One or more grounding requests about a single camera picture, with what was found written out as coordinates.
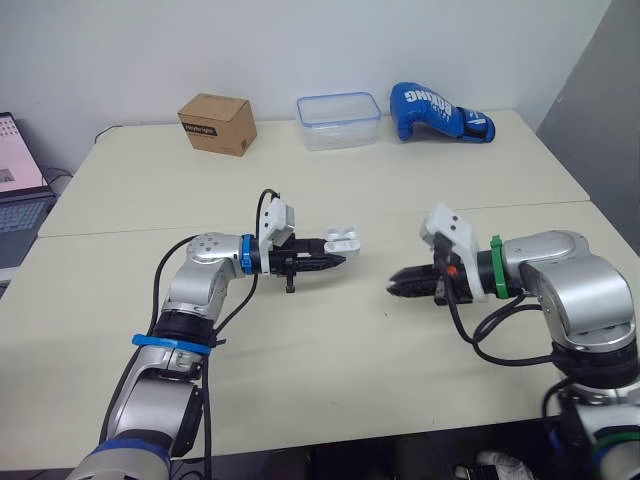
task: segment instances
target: gray wall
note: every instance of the gray wall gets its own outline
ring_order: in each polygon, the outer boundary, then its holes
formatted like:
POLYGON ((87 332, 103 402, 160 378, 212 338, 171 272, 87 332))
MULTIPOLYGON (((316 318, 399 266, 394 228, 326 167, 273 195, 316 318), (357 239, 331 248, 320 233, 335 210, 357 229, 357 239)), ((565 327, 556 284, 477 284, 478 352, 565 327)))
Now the gray wall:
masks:
POLYGON ((640 254, 640 0, 613 0, 538 136, 640 254))

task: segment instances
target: black cord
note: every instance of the black cord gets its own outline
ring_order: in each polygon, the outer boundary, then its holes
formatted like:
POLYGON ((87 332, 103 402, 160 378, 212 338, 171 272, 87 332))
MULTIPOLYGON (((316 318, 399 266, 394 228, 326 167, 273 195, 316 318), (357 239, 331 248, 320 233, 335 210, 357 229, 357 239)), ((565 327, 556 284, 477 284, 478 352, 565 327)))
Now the black cord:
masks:
MULTIPOLYGON (((194 238, 195 238, 195 235, 191 237, 187 237, 183 240, 180 240, 178 243, 176 243, 173 247, 169 249, 167 253, 165 253, 164 257, 162 257, 162 260, 160 260, 160 263, 156 268, 156 273, 153 277, 153 301, 152 301, 152 308, 151 308, 151 321, 149 322, 149 329, 147 330, 147 335, 151 335, 153 333, 153 329, 156 326, 156 322, 158 321, 158 295, 160 291, 160 277, 162 276, 162 269, 164 268, 165 264, 167 263, 171 255, 173 255, 176 250, 178 250, 185 243, 189 243, 194 238)), ((103 443, 107 439, 107 426, 109 424, 109 417, 111 416, 111 411, 113 410, 113 407, 116 401, 118 400, 120 393, 122 392, 124 383, 126 382, 127 377, 131 372, 131 368, 133 367, 133 364, 138 358, 139 353, 140 353, 140 347, 136 349, 134 354, 129 359, 129 362, 124 367, 122 375, 120 375, 120 379, 118 380, 118 384, 116 385, 116 388, 113 391, 113 395, 111 395, 111 400, 109 400, 107 411, 105 412, 104 419, 102 420, 102 427, 100 428, 99 443, 103 443)))
POLYGON ((44 181, 46 180, 45 177, 45 172, 48 172, 49 170, 54 170, 56 172, 62 172, 60 175, 55 176, 52 180, 47 180, 47 182, 49 183, 49 185, 51 185, 53 182, 55 182, 57 179, 59 179, 60 177, 69 177, 69 178, 73 178, 73 173, 71 173, 69 170, 65 170, 64 168, 58 168, 58 167, 44 167, 42 168, 42 179, 40 181, 41 185, 44 187, 44 181))
POLYGON ((501 315, 508 313, 512 308, 521 304, 525 298, 527 297, 524 294, 518 295, 514 300, 487 316, 487 318, 480 322, 480 324, 476 327, 476 330, 473 334, 473 340, 477 342, 481 342, 482 340, 484 340, 487 335, 489 335, 489 333, 491 333, 491 331, 493 331, 493 329, 495 328, 495 326, 491 326, 493 321, 501 315))
POLYGON ((124 382, 126 382, 127 377, 129 376, 129 372, 131 372, 131 368, 133 364, 138 358, 138 354, 140 353, 140 347, 133 352, 131 358, 127 362, 127 365, 124 367, 122 371, 122 375, 120 375, 120 379, 118 380, 118 384, 116 385, 113 394, 111 395, 111 400, 109 400, 109 405, 107 406, 107 411, 104 413, 104 418, 102 419, 102 427, 100 428, 100 438, 98 439, 98 444, 104 443, 107 440, 107 425, 109 425, 109 417, 111 416, 111 411, 120 396, 120 392, 122 392, 122 387, 124 387, 124 382))
POLYGON ((27 480, 34 480, 34 479, 38 478, 40 475, 42 475, 43 473, 46 473, 46 472, 47 472, 47 470, 40 470, 35 475, 31 475, 29 478, 27 478, 27 480))
POLYGON ((462 320, 460 319, 460 313, 458 312, 457 299, 455 294, 453 293, 453 283, 451 282, 451 277, 446 271, 442 272, 442 279, 444 280, 444 296, 447 300, 447 305, 449 305, 449 312, 451 313, 451 318, 453 319, 453 324, 458 330, 458 334, 460 338, 462 338, 465 342, 473 344, 473 339, 467 334, 467 331, 464 329, 464 325, 462 325, 462 320))
POLYGON ((470 343, 473 346, 473 350, 476 354, 482 358, 483 360, 493 363, 496 365, 501 365, 503 367, 526 367, 530 365, 540 365, 542 363, 550 363, 550 362, 563 362, 567 361, 567 359, 563 357, 559 357, 558 355, 543 355, 540 357, 532 357, 532 358, 521 358, 521 359, 504 359, 494 357, 485 353, 480 348, 480 342, 484 340, 489 333, 491 333, 500 323, 509 318, 511 315, 515 313, 522 312, 525 310, 542 310, 540 305, 518 305, 523 298, 521 296, 516 297, 509 304, 504 307, 496 310, 491 313, 487 318, 485 318, 480 325, 476 328, 473 337, 470 337, 466 330, 464 329, 464 325, 462 324, 462 320, 460 319, 460 313, 458 312, 458 306, 456 304, 456 297, 453 291, 453 283, 451 281, 451 277, 446 271, 446 268, 439 268, 442 272, 442 278, 444 280, 444 295, 447 300, 447 304, 449 305, 449 311, 451 312, 451 318, 453 319, 453 324, 458 330, 458 334, 460 337, 467 343, 470 343))
POLYGON ((200 480, 206 480, 206 477, 197 470, 189 470, 188 472, 184 472, 182 475, 178 477, 178 480, 182 480, 183 478, 186 478, 189 475, 195 475, 200 480))
MULTIPOLYGON (((271 198, 280 198, 280 195, 270 188, 263 190, 258 198, 258 206, 256 208, 256 242, 260 238, 260 219, 262 213, 262 203, 267 195, 271 195, 271 198)), ((249 293, 244 298, 240 305, 234 308, 229 315, 220 323, 217 328, 213 329, 211 336, 209 337, 209 344, 215 346, 218 335, 227 326, 233 317, 235 317, 246 305, 249 303, 253 294, 256 292, 258 286, 258 274, 253 275, 253 282, 249 293)), ((212 480, 211 475, 211 461, 212 461, 212 447, 211 447, 211 403, 209 395, 209 357, 207 357, 202 364, 202 403, 204 406, 204 480, 212 480)))
POLYGON ((55 182, 56 180, 62 177, 73 178, 73 175, 67 175, 66 173, 61 173, 60 175, 56 175, 55 177, 53 177, 51 180, 47 180, 47 183, 51 185, 53 182, 55 182))
POLYGON ((572 383, 575 383, 577 380, 576 377, 566 377, 560 380, 558 383, 549 387, 549 389, 545 392, 544 397, 542 398, 542 418, 547 420, 549 418, 549 400, 553 397, 558 390, 561 390, 565 387, 568 387, 572 383))
POLYGON ((209 396, 209 356, 202 362, 202 405, 204 408, 204 478, 211 480, 211 398, 209 396))
MULTIPOLYGON (((271 198, 280 198, 280 195, 275 190, 272 190, 270 188, 265 189, 260 194, 260 198, 258 199, 258 207, 256 209, 256 242, 259 240, 260 236, 260 214, 262 213, 262 202, 264 201, 264 198, 267 196, 267 194, 271 195, 271 198)), ((227 315, 227 317, 220 323, 218 327, 213 329, 211 338, 213 342, 215 342, 215 339, 218 338, 218 335, 220 335, 222 329, 227 326, 231 319, 235 317, 240 312, 240 310, 242 310, 247 305, 247 303, 249 303, 249 300, 251 300, 251 298, 253 297, 253 294, 256 292, 257 287, 258 274, 256 273, 253 275, 253 282, 251 283, 251 288, 249 289, 249 293, 247 294, 245 299, 229 315, 227 315)))
POLYGON ((100 138, 101 135, 104 135, 112 128, 118 128, 118 127, 122 127, 122 125, 111 125, 110 127, 107 127, 104 130, 99 131, 96 137, 93 139, 93 144, 95 145, 96 143, 98 143, 98 139, 100 138))
POLYGON ((178 250, 183 245, 189 243, 194 238, 196 238, 196 235, 183 238, 178 243, 176 243, 173 247, 169 249, 167 253, 164 254, 164 257, 162 257, 162 260, 160 260, 160 263, 156 268, 156 273, 153 276, 153 300, 152 300, 152 307, 151 307, 151 321, 149 322, 149 329, 147 330, 147 335, 151 335, 153 333, 153 329, 155 328, 156 322, 158 321, 158 303, 159 303, 158 296, 160 295, 160 277, 162 276, 162 270, 164 269, 164 266, 169 260, 169 258, 171 258, 171 255, 173 255, 176 250, 178 250))

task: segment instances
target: white table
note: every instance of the white table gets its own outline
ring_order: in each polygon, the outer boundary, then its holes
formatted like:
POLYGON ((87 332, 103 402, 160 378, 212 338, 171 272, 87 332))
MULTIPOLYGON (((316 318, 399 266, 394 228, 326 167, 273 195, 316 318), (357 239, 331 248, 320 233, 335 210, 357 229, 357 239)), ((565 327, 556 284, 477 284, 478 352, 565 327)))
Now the white table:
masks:
MULTIPOLYGON (((356 215, 361 256, 325 272, 261 281, 213 356, 214 448, 233 453, 536 418, 551 366, 509 369, 475 356, 447 309, 385 292, 399 268, 429 263, 416 205, 356 215)), ((227 233, 251 230, 250 208, 227 233)), ((316 234, 323 224, 297 212, 316 234)), ((640 262, 590 202, 470 209, 482 245, 547 229, 583 233, 640 298, 640 262)), ((153 272, 175 241, 199 228, 41 238, 0 302, 0 468, 76 465, 97 441, 129 339, 146 330, 153 272)), ((166 268, 161 292, 182 263, 166 268)), ((230 311, 248 279, 233 282, 230 311)), ((461 307, 470 329, 497 301, 461 307)), ((640 314, 636 301, 636 314, 640 314)), ((496 354, 546 353, 538 312, 505 322, 487 341, 496 354)), ((202 444, 191 452, 202 455, 202 444)))
POLYGON ((310 152, 293 121, 259 122, 241 157, 194 150, 179 125, 117 128, 100 138, 40 236, 246 224, 265 187, 300 219, 425 214, 444 201, 481 208, 588 200, 512 111, 491 112, 496 139, 438 136, 402 144, 385 117, 370 146, 310 152))

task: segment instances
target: laptop keyboard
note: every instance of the laptop keyboard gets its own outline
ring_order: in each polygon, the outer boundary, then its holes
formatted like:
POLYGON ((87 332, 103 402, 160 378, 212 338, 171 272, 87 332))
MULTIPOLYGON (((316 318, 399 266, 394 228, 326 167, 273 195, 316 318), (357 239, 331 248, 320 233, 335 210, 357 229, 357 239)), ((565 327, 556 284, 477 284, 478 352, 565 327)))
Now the laptop keyboard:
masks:
POLYGON ((0 233, 19 232, 33 227, 46 202, 0 206, 0 233))

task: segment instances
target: green ring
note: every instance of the green ring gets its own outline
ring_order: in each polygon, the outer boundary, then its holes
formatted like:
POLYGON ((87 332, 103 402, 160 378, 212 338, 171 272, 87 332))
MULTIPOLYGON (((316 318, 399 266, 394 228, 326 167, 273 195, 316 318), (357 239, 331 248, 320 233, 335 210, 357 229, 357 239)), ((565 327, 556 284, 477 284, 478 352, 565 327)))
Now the green ring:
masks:
POLYGON ((638 432, 612 433, 598 440, 598 442, 593 446, 593 454, 594 455, 597 454, 600 450, 602 450, 605 447, 608 447, 609 445, 623 443, 623 442, 631 442, 631 441, 640 441, 640 433, 638 432))
POLYGON ((502 265, 502 239, 500 235, 494 235, 491 238, 491 265, 493 266, 493 276, 496 279, 498 298, 509 298, 507 281, 504 278, 504 265, 502 265))

